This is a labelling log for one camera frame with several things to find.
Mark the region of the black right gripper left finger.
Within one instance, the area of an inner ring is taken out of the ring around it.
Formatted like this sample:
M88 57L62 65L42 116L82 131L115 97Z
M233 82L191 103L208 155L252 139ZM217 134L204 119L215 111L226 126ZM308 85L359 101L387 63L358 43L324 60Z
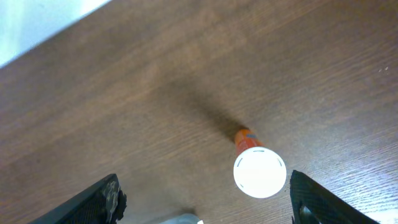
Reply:
M115 224L123 218L126 207L127 196L118 177L110 174L32 223Z

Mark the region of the orange tube white cap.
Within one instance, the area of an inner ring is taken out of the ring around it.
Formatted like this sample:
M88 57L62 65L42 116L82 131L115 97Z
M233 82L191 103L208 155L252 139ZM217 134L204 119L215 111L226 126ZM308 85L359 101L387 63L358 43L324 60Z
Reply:
M254 198L269 198L277 194L287 178L282 158L264 147L250 129L239 130L234 142L237 158L233 177L238 188Z

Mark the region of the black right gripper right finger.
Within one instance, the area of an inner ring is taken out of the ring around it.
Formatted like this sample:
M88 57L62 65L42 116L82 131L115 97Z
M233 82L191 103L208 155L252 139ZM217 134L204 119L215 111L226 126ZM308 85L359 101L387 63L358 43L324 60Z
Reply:
M297 170L294 170L290 177L290 199L294 224L377 224L377 221L361 213Z

